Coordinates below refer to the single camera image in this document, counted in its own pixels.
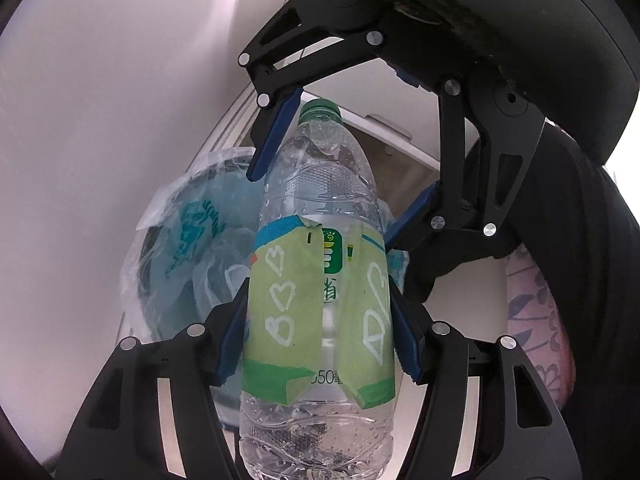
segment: white wall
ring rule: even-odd
[[[640,221],[640,106],[636,104],[620,142],[607,161],[606,168],[618,184],[629,209]]]
[[[0,37],[0,403],[56,453],[113,349],[154,191],[249,79],[284,0],[24,0]]]

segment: metal screw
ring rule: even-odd
[[[440,231],[444,227],[444,218],[442,216],[434,216],[431,219],[431,227],[436,229],[436,231]]]
[[[455,79],[449,79],[444,83],[444,91],[453,97],[460,95],[460,83]]]
[[[267,94],[258,95],[258,106],[260,108],[264,108],[264,107],[269,106],[270,102],[271,102],[271,99],[269,98],[269,96]]]
[[[240,57],[238,57],[238,65],[240,66],[247,66],[250,61],[251,56],[249,56],[246,52],[243,52],[242,54],[240,54]]]
[[[431,327],[431,330],[433,330],[438,335],[447,335],[449,332],[451,332],[449,325],[441,321],[434,323]]]
[[[497,228],[495,226],[495,224],[487,224],[484,226],[484,229],[482,229],[482,232],[484,233],[484,236],[493,236],[495,235],[495,232],[497,231]]]
[[[500,339],[500,344],[504,346],[507,350],[513,350],[518,345],[516,340],[510,335],[506,335]]]
[[[198,337],[199,335],[204,334],[204,331],[205,331],[204,325],[201,325],[200,323],[196,323],[191,325],[187,329],[187,334],[189,334],[191,337]]]
[[[138,342],[135,337],[126,337],[120,342],[120,348],[123,350],[131,350]]]
[[[367,34],[367,43],[373,46],[378,46],[384,39],[385,37],[382,35],[382,32],[378,32],[377,30],[372,30]]]

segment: patterned fabric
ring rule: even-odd
[[[574,387],[575,365],[556,302],[524,245],[505,258],[507,332],[524,348],[559,408]]]

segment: chinese character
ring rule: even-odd
[[[338,290],[334,285],[335,278],[327,278],[324,280],[324,301],[332,301],[335,300]]]

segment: clear plastic bottle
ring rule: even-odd
[[[331,101],[302,108],[266,177],[260,227],[295,214],[339,232],[361,221],[382,233],[371,168]],[[395,400],[363,410],[343,392],[334,361],[340,294],[324,300],[324,369],[314,384],[291,406],[242,393],[240,451],[258,480],[374,480],[391,458]]]

